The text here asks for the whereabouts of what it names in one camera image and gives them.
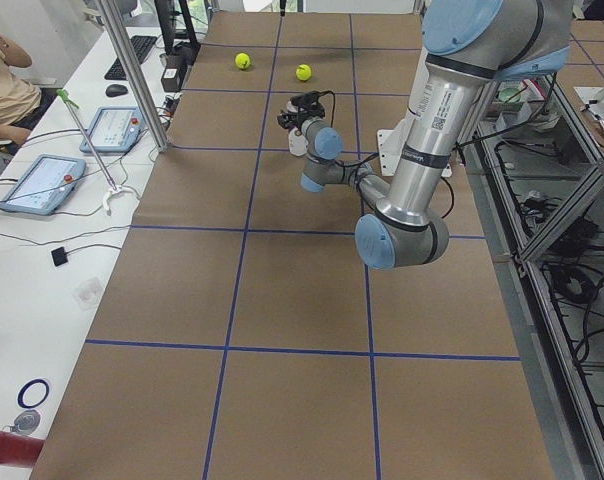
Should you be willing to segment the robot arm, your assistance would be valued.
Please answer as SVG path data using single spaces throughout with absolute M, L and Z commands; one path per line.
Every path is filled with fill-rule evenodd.
M 290 98 L 277 121 L 306 141 L 301 185 L 320 192 L 349 185 L 371 208 L 355 228 L 361 260 L 375 269 L 428 264 L 445 252 L 449 232 L 429 207 L 479 90 L 559 71 L 569 53 L 569 1 L 434 1 L 422 22 L 426 81 L 392 181 L 364 161 L 339 162 L 342 139 L 324 119 L 321 92 Z

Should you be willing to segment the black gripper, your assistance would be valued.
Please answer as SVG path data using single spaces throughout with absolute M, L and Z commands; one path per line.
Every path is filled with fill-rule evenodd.
M 291 100 L 288 100 L 284 110 L 290 113 L 280 113 L 277 116 L 278 125 L 287 131 L 291 131 L 296 128 L 302 130 L 302 125 L 313 118 L 324 118 L 324 107 L 322 105 L 315 105 L 309 108 L 298 107 Z

